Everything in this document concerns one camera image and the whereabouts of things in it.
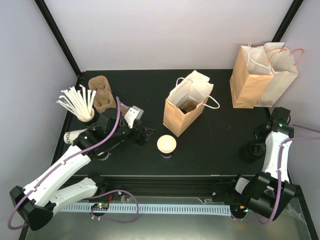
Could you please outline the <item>white paper coffee cup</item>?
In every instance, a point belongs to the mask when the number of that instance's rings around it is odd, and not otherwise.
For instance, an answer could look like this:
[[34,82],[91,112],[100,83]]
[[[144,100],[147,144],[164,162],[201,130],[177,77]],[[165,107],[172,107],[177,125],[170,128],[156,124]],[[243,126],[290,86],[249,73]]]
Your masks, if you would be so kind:
[[169,159],[177,147],[177,141],[171,135],[163,135],[157,140],[156,145],[160,155],[165,159]]

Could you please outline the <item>kraft paper bag white handles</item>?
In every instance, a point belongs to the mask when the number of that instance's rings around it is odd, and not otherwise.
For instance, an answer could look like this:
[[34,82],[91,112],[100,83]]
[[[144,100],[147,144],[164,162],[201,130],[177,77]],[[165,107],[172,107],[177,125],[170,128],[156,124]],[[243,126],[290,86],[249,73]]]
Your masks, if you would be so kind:
[[210,78],[196,70],[178,78],[165,99],[163,125],[179,137],[205,107],[219,109],[219,102],[211,96],[213,88]]

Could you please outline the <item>brown pulp cup carrier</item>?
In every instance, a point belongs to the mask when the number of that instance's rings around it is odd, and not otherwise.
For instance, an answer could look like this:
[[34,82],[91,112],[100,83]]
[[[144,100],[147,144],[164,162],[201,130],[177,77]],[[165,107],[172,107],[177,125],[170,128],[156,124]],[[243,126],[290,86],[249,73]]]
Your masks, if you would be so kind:
[[181,106],[180,110],[186,114],[189,113],[197,108],[198,102],[195,100],[187,100]]

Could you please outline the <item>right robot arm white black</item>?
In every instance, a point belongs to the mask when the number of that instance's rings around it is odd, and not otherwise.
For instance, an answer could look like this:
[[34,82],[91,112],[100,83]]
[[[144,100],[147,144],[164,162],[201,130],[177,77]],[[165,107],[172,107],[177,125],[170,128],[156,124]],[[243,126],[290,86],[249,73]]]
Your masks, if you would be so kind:
[[294,128],[289,125],[290,110],[275,107],[269,120],[254,129],[255,139],[240,150],[248,161],[264,157],[262,170],[252,179],[237,176],[228,187],[228,198],[265,217],[267,222],[277,219],[296,193],[288,175],[289,149]]

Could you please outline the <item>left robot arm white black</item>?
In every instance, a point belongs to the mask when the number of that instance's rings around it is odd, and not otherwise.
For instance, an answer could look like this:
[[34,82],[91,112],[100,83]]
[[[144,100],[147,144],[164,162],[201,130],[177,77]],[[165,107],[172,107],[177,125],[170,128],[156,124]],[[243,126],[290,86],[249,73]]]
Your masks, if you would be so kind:
[[67,151],[41,176],[24,187],[15,186],[9,192],[14,212],[24,220],[24,226],[36,231],[44,227],[61,209],[83,199],[103,199],[108,192],[103,178],[91,173],[83,180],[62,188],[70,177],[94,159],[125,140],[144,145],[154,129],[143,127],[130,108],[125,116],[119,109],[108,108],[97,122],[82,131]]

